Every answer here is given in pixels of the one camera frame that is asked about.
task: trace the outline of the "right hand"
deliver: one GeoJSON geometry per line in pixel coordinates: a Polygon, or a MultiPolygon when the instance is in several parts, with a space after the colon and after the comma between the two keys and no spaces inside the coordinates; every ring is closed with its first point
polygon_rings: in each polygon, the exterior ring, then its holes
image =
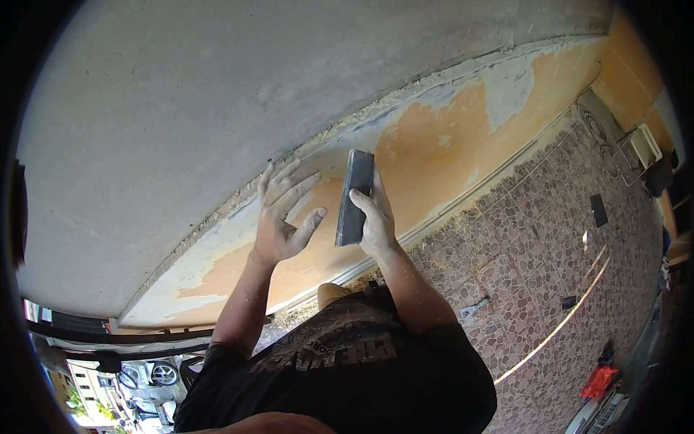
{"type": "Polygon", "coordinates": [[[393,211],[383,188],[381,174],[376,169],[373,170],[371,196],[368,197],[354,188],[349,192],[352,203],[366,214],[364,237],[359,245],[367,255],[377,258],[399,244],[395,238],[393,211]]]}

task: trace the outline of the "tree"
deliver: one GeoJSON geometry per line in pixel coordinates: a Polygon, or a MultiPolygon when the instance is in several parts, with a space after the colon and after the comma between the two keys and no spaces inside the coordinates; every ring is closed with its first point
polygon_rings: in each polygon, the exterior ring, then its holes
{"type": "Polygon", "coordinates": [[[106,419],[115,420],[110,405],[103,405],[101,401],[96,401],[96,408],[99,409],[99,413],[101,413],[106,419]]]}
{"type": "Polygon", "coordinates": [[[78,416],[87,416],[87,411],[85,410],[85,405],[80,399],[79,393],[75,389],[70,390],[69,392],[69,397],[70,399],[67,400],[66,404],[68,407],[70,407],[72,410],[74,410],[75,414],[78,416]]]}

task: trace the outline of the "black t-shirt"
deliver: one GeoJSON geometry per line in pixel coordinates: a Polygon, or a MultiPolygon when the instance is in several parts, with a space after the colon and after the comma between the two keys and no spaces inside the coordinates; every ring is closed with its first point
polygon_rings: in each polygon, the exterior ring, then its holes
{"type": "Polygon", "coordinates": [[[250,360],[210,347],[175,429],[269,411],[308,415],[338,433],[481,433],[496,391],[459,324],[413,336],[379,288],[335,301],[250,360]]]}

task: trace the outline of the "wheel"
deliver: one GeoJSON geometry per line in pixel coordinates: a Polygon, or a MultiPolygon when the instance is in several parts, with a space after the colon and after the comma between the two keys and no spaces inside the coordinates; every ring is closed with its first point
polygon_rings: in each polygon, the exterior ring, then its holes
{"type": "Polygon", "coordinates": [[[172,386],[180,379],[178,369],[169,362],[158,361],[152,368],[152,383],[161,386],[172,386]]]}
{"type": "Polygon", "coordinates": [[[131,377],[129,374],[127,374],[125,371],[120,371],[118,373],[118,381],[124,386],[127,387],[130,390],[136,390],[137,389],[137,381],[133,377],[131,377]]]}
{"type": "Polygon", "coordinates": [[[135,369],[133,367],[129,367],[128,365],[124,365],[121,368],[121,371],[128,374],[135,381],[137,381],[139,379],[139,372],[137,371],[137,369],[135,369]]]}

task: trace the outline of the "scooter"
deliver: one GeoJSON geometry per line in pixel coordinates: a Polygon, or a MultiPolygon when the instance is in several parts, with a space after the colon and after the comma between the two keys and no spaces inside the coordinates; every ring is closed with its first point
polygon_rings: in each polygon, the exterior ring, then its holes
{"type": "Polygon", "coordinates": [[[121,362],[118,381],[130,390],[171,386],[180,380],[176,366],[164,360],[121,362]]]}
{"type": "Polygon", "coordinates": [[[165,428],[173,426],[176,402],[158,401],[134,397],[126,401],[126,412],[132,420],[137,420],[145,428],[165,428]]]}

